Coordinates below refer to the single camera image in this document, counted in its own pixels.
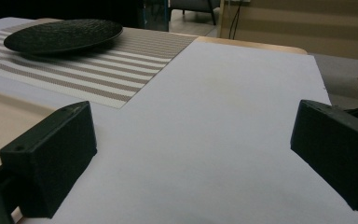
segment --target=table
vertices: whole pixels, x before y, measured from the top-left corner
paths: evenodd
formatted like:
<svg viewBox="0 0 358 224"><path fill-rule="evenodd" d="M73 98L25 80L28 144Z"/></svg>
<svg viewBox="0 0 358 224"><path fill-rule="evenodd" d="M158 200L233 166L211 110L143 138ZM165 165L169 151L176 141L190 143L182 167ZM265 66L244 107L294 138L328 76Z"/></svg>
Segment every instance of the table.
<svg viewBox="0 0 358 224"><path fill-rule="evenodd" d="M82 101L4 77L0 93ZM358 223L290 149L301 99L329 104L312 56L196 40L120 109L91 102L97 155L52 220L21 223Z"/></svg>

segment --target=cord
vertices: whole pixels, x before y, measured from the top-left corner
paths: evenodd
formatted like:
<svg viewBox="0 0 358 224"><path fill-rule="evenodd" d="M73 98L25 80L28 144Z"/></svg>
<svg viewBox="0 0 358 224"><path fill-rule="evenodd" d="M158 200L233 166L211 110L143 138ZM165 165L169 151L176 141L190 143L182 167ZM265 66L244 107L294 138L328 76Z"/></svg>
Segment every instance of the cord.
<svg viewBox="0 0 358 224"><path fill-rule="evenodd" d="M237 11L236 11L236 13L234 15L234 19L232 20L231 26L229 28L228 39L231 39L231 33L233 32L232 27L234 26L234 23L235 23L235 27L234 27L234 34L232 36L232 39L235 38L235 34L237 33L237 26L238 26L238 20L240 18L242 2L243 2L243 0L240 0L240 3L239 3L238 8L237 8Z"/></svg>

